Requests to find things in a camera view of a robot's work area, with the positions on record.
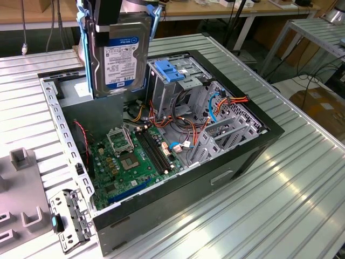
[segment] gray holder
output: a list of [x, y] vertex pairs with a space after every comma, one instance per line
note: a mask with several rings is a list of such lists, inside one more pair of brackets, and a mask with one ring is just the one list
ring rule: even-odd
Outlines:
[[0, 158], [0, 254], [51, 229], [35, 153], [13, 150]]

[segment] ram slot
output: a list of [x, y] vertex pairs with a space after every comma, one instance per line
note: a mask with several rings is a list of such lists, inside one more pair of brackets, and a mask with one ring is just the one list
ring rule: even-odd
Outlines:
[[160, 149], [157, 147], [157, 144], [155, 143], [155, 141], [153, 140], [153, 138], [151, 137], [150, 133], [148, 131], [144, 132], [144, 137], [146, 138], [146, 140], [148, 141], [149, 145], [152, 147], [153, 152], [156, 154], [160, 164], [162, 165], [162, 167], [165, 170], [170, 171], [171, 167], [169, 165], [169, 163], [167, 162], [165, 156], [163, 155], [163, 153], [160, 151]]
[[147, 153], [149, 156], [151, 162], [155, 166], [156, 170], [158, 171], [159, 174], [164, 174], [164, 167], [159, 163], [158, 158], [156, 155], [152, 152], [152, 148], [150, 147], [150, 144], [147, 142], [146, 138], [144, 137], [143, 133], [138, 132], [136, 133], [136, 137], [138, 141], [140, 142], [142, 148], [144, 151]]

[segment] hard disk label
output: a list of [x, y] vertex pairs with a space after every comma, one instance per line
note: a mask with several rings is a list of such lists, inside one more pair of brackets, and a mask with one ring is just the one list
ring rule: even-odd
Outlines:
[[105, 82], [110, 88], [130, 85], [136, 74], [134, 52], [139, 47], [138, 37], [111, 39], [104, 47]]

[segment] workbench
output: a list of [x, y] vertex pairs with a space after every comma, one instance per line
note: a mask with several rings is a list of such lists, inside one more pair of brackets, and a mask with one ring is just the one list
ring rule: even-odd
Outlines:
[[[345, 241], [345, 147], [211, 37], [157, 39], [149, 55], [197, 49], [284, 130], [247, 173], [106, 258], [332, 258]], [[80, 66], [73, 50], [0, 59], [0, 151], [33, 149], [47, 198], [75, 187], [37, 73]], [[50, 231], [4, 258], [100, 258], [96, 237], [64, 256]]]
[[[77, 7], [74, 0], [60, 0], [61, 18], [64, 27], [76, 27], [78, 23]], [[255, 3], [252, 8], [244, 8], [240, 17], [246, 17], [246, 22], [234, 46], [234, 50], [239, 50], [249, 32], [254, 19], [259, 16], [280, 16], [280, 15], [303, 15], [313, 18], [320, 8], [317, 5], [309, 7], [298, 7], [296, 9], [281, 9], [270, 3], [268, 0], [262, 0]], [[181, 21], [198, 19], [229, 18], [232, 8], [226, 8], [220, 4], [212, 3], [210, 6], [201, 6], [188, 0], [186, 2], [173, 1], [167, 3], [166, 16], [162, 14], [161, 21]], [[25, 22], [27, 29], [47, 29], [51, 27], [51, 6], [43, 13], [25, 12]], [[54, 27], [58, 27], [57, 15]], [[0, 8], [0, 31], [22, 30], [22, 17], [19, 9]]]

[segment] metal shelf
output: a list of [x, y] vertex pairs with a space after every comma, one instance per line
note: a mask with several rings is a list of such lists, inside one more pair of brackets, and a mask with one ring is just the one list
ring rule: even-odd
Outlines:
[[[332, 258], [345, 241], [345, 147], [210, 37], [157, 39], [149, 54], [190, 49], [249, 94], [285, 133], [245, 175], [106, 258]], [[75, 183], [36, 74], [79, 65], [72, 50], [0, 59], [0, 154], [33, 149], [47, 198]], [[101, 258], [101, 251], [93, 236], [64, 256], [51, 231], [2, 256], [52, 255]]]
[[291, 20], [285, 24], [280, 35], [269, 51], [261, 70], [259, 71], [261, 76], [265, 73], [268, 65], [277, 52], [279, 46], [284, 41], [289, 30], [293, 30], [299, 35], [294, 38], [291, 45], [288, 47], [287, 52], [292, 51], [300, 37], [305, 37], [337, 58], [345, 55], [345, 47], [340, 45], [340, 40], [345, 38], [345, 25], [333, 25], [322, 18]]

